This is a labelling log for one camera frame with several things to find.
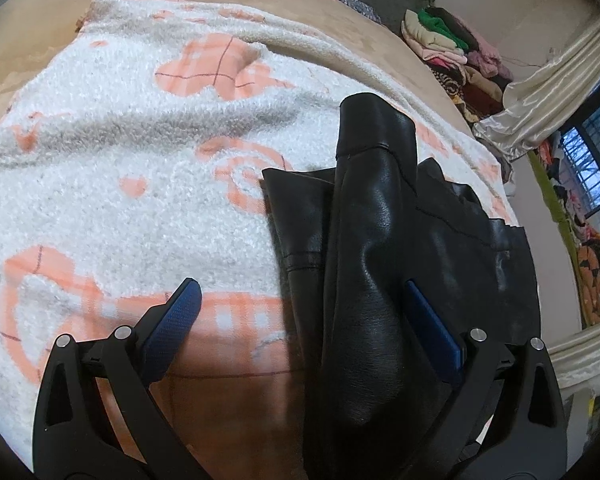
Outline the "tan bed sheet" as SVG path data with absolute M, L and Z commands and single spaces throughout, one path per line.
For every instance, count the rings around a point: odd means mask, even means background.
M 403 40 L 332 0 L 188 0 L 238 3 L 315 27 L 376 64 L 458 130 L 462 114 Z M 12 95 L 76 36 L 91 0 L 8 0 L 0 7 L 0 118 Z

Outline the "pile of folded clothes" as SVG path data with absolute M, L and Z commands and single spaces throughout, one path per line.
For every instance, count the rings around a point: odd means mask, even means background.
M 496 47 L 440 6 L 407 10 L 401 36 L 430 70 L 468 125 L 504 110 L 513 75 Z

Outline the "black leather jacket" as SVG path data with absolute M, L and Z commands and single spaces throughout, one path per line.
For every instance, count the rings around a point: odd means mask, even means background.
M 340 106 L 336 166 L 265 170 L 306 368 L 311 479 L 396 479 L 452 394 L 412 330 L 413 281 L 463 347 L 541 327 L 526 233 L 419 159 L 411 118 L 371 93 Z

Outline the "cream satin curtain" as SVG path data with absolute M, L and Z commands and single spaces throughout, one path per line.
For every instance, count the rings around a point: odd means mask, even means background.
M 528 78 L 509 84 L 503 110 L 472 127 L 479 140 L 515 160 L 537 148 L 600 82 L 600 14 L 582 34 Z

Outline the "white and orange bear blanket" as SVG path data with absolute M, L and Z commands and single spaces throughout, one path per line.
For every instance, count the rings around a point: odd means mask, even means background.
M 157 399 L 213 477 L 303 477 L 300 351 L 261 179 L 332 166 L 358 92 L 411 116 L 419 157 L 515 222 L 483 146 L 320 30 L 248 6 L 91 1 L 0 120 L 0 433 L 19 458 L 55 339 L 106 337 L 194 278 L 201 312 Z

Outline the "clothes on window sill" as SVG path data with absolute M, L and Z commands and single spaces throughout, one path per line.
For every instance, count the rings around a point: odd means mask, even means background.
M 529 162 L 568 252 L 582 325 L 600 324 L 600 165 L 576 129 L 552 134 Z

